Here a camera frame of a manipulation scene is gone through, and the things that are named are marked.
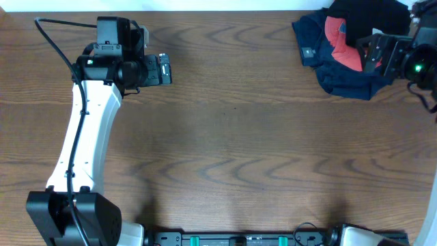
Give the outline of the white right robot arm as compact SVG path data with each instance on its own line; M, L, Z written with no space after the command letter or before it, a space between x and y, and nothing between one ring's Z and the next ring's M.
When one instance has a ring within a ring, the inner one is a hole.
M436 114L436 1L334 1L325 11L325 35L333 58L376 81L324 83L336 96L369 100L387 83L407 80L406 89L426 112Z

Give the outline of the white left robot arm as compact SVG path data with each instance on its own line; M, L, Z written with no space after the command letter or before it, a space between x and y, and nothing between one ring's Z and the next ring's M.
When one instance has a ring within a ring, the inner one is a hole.
M171 84L169 56L84 53L72 67L80 81L61 154L27 213L47 245L151 245L152 234L104 197L104 165L124 91Z

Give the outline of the black polo shirt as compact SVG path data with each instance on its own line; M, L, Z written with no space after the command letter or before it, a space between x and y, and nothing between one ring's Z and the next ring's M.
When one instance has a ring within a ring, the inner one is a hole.
M352 47L373 29L398 36L410 31L408 6L396 0L335 0L326 15L346 21L346 44Z

